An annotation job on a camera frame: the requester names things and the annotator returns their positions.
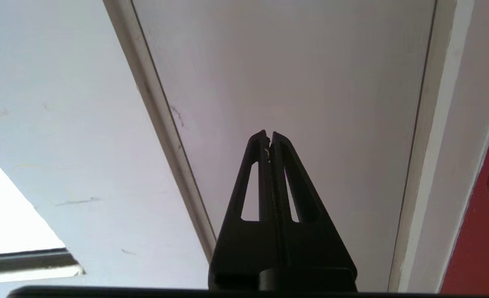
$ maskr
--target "red wall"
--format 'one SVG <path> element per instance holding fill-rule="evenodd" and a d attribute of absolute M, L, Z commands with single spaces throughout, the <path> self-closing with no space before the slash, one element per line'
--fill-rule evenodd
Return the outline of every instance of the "red wall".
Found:
<path fill-rule="evenodd" d="M 441 293 L 489 294 L 489 149 L 473 189 Z"/>

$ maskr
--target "black plastic object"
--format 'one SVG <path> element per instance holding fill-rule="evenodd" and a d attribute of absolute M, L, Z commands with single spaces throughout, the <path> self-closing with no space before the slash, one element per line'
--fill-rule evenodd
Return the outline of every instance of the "black plastic object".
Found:
<path fill-rule="evenodd" d="M 259 221 L 241 219 L 259 164 Z M 290 215 L 288 181 L 299 222 Z M 210 264 L 210 290 L 356 292 L 357 269 L 290 141 L 248 141 Z"/>

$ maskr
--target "bright sky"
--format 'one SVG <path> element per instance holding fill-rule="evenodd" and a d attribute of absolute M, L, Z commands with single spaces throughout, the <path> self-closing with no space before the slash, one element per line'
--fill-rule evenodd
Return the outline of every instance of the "bright sky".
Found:
<path fill-rule="evenodd" d="M 63 247 L 64 243 L 0 168 L 0 253 Z"/>

